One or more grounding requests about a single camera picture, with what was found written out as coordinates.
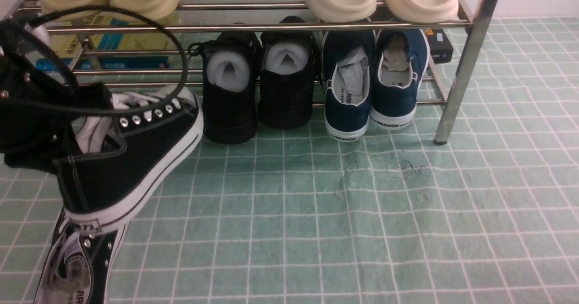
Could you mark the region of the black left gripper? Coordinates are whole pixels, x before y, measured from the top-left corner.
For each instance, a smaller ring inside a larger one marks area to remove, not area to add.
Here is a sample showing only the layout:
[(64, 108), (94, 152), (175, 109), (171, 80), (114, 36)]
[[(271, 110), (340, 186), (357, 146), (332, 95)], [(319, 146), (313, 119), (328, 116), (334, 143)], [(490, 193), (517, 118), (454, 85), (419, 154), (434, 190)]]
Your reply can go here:
[(103, 83), (81, 87), (42, 38), (41, 27), (1, 22), (1, 153), (11, 168), (56, 174), (55, 161), (114, 148), (112, 93)]

